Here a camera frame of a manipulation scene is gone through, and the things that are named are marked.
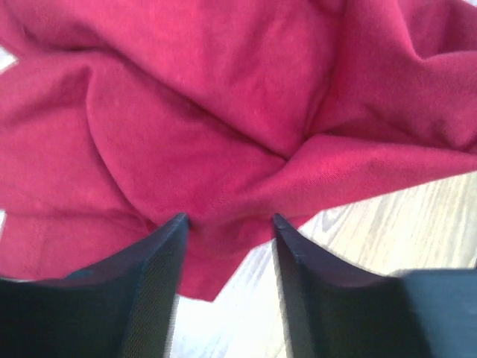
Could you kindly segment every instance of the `cloth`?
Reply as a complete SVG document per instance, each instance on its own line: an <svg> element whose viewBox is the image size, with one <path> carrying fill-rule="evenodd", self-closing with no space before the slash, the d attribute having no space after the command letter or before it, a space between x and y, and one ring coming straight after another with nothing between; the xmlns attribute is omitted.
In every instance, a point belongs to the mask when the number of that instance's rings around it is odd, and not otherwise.
<svg viewBox="0 0 477 358"><path fill-rule="evenodd" d="M320 210L477 169L461 0L0 0L0 274L191 223L180 293Z"/></svg>

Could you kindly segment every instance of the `red blanket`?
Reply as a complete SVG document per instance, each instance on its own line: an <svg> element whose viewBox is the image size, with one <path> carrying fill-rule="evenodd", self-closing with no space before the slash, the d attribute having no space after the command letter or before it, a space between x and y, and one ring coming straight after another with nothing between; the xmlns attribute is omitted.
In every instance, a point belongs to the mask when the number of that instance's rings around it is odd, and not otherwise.
<svg viewBox="0 0 477 358"><path fill-rule="evenodd" d="M183 211L180 293L212 300L274 212L477 169L461 0L0 0L0 44L1 274L64 276Z"/></svg>

